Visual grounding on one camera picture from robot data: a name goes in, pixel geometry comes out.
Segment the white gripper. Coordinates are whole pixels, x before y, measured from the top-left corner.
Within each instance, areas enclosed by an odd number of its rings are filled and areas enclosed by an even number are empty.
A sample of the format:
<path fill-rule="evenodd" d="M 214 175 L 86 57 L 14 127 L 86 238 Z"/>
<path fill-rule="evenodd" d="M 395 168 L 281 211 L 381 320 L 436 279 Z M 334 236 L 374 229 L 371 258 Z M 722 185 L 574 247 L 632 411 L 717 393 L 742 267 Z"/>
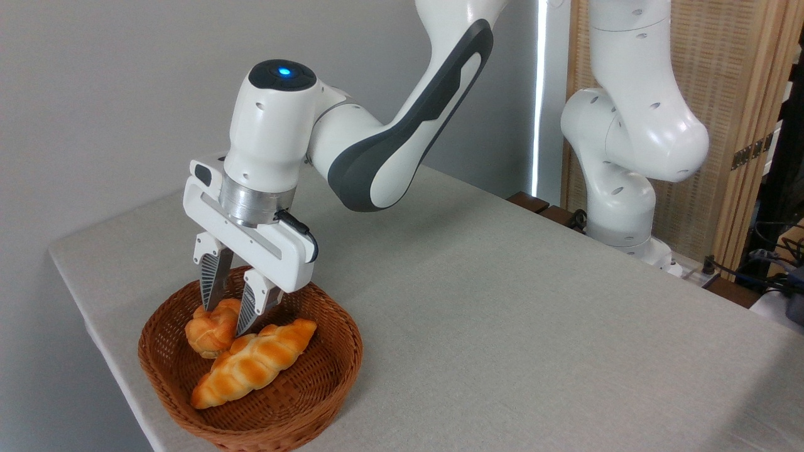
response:
<path fill-rule="evenodd" d="M 218 200 L 223 165 L 218 155 L 190 162 L 183 207 L 187 216 L 206 231 L 196 235 L 193 249 L 205 311 L 213 311 L 223 299 L 234 254 L 253 267 L 244 274 L 236 330 L 239 337 L 280 304 L 284 292 L 292 293 L 310 282 L 318 247 L 286 223 L 259 224 L 256 228 L 235 223 Z"/>

